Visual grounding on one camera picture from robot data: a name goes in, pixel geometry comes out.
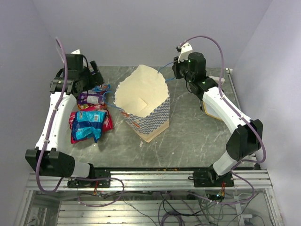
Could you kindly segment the blue candy packet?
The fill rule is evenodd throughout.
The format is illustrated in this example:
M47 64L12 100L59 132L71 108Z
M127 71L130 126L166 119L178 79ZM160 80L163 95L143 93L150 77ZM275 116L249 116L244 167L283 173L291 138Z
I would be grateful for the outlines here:
M92 89L92 91L94 91L94 92L106 92L106 91L110 90L110 88L111 88L110 84L102 84L102 85L94 87Z

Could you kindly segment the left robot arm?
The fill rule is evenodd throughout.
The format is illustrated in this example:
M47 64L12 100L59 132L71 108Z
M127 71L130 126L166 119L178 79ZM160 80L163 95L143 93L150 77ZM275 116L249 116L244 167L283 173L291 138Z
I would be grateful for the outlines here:
M81 163L64 153L64 138L69 117L78 96L103 85L104 79L95 61L88 62L80 50L66 54L67 69L60 69L50 85L50 106L42 134L25 159L40 176L79 177L80 183L91 187L96 175L89 163Z

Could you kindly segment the pink chips bag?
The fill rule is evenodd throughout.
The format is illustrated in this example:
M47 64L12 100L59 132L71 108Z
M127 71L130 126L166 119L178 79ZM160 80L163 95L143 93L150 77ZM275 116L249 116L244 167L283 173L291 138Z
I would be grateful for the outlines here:
M104 124L103 124L103 133L113 129L113 123L112 123L111 115L110 115L107 107L105 107L103 105L94 105L94 110L93 111L106 112L106 118L105 118L105 121L104 121ZM75 113L76 112L72 112L71 115L70 115L70 118L69 118L70 129L72 128L72 123L73 123L73 119L75 117ZM78 142L80 142L80 141L74 141L73 138L71 137L71 143L72 144L75 144L75 143L78 143Z

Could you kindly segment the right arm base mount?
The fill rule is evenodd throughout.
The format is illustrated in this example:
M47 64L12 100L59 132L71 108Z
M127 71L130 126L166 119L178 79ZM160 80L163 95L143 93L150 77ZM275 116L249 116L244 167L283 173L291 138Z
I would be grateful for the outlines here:
M193 181L195 187L233 187L234 181L231 173L218 176L212 170L201 168L193 171L192 176L188 176L188 180Z

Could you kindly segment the orange candy bag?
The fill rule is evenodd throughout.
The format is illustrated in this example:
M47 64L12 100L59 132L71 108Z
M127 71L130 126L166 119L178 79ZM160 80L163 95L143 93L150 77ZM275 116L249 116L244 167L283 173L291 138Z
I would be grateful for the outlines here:
M80 111L93 111L94 110L94 106L91 104L77 104L77 107Z

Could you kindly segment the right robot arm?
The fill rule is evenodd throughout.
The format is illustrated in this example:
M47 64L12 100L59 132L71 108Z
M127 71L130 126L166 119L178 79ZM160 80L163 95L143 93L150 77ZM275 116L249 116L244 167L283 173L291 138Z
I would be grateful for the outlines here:
M225 153L208 169L208 183L218 186L224 181L224 175L261 148L263 124L239 111L221 86L207 76L206 59L202 53L189 53L184 60L174 57L172 70L175 78L184 79L187 89L198 97L202 111L222 120L231 132Z

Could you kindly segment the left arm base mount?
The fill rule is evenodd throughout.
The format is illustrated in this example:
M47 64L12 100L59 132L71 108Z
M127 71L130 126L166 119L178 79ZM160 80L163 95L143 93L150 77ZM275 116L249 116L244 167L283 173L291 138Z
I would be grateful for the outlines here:
M68 188L109 188L111 173L108 170L95 170L91 178L73 178L67 183Z

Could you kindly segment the blue snack bag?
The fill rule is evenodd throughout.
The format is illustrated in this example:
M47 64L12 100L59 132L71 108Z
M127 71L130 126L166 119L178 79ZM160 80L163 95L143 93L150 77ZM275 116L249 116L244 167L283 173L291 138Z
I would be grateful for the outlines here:
M106 112L103 111L78 111L75 113L71 128L71 137L74 141L92 138L98 142L103 133L103 124Z

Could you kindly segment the checkered paper bag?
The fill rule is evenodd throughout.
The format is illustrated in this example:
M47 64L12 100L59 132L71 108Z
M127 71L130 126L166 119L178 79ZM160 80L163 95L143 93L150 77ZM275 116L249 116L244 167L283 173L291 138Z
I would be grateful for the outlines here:
M138 65L112 92L112 106L147 143L169 127L171 100L168 82L158 69Z

